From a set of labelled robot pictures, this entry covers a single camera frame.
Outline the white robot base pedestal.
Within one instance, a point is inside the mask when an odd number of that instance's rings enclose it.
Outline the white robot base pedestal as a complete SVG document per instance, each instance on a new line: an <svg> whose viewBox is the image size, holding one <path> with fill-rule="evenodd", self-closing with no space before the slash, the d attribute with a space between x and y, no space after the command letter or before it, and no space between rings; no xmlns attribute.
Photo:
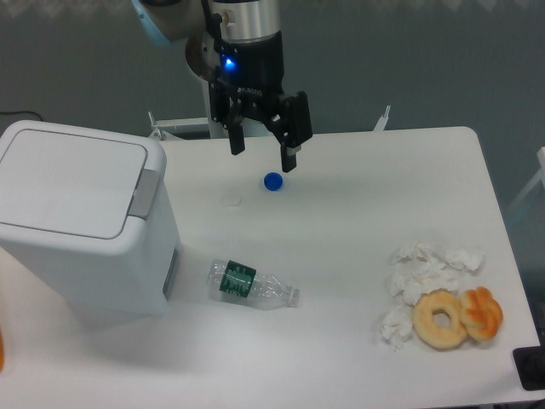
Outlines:
<svg viewBox="0 0 545 409"><path fill-rule="evenodd" d="M207 32L190 37L186 42L185 57L193 76L201 84L210 138L224 138L224 129L213 121L209 103L209 83L214 80L215 68L220 63L220 57L214 50L214 39Z"/></svg>

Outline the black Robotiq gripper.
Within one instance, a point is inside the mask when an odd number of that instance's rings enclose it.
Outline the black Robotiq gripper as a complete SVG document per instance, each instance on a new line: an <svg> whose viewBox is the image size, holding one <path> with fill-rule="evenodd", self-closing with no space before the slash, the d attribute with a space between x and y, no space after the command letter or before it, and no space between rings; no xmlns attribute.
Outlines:
<svg viewBox="0 0 545 409"><path fill-rule="evenodd" d="M227 132L232 155L245 149L242 121L266 125L280 144L282 171L296 167L296 154L313 136L307 94L282 95L282 34L253 41L214 41L219 55L209 82L211 118Z"/></svg>

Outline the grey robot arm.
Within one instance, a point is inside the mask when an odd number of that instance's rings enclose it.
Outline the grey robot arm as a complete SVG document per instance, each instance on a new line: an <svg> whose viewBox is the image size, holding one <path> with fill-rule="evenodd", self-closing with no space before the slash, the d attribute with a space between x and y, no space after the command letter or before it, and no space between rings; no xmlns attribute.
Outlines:
<svg viewBox="0 0 545 409"><path fill-rule="evenodd" d="M250 123L280 145L283 172L312 135L307 94L284 92L284 45L277 1L134 1L156 43L186 40L186 62L204 81L212 135L226 136L231 152L245 149Z"/></svg>

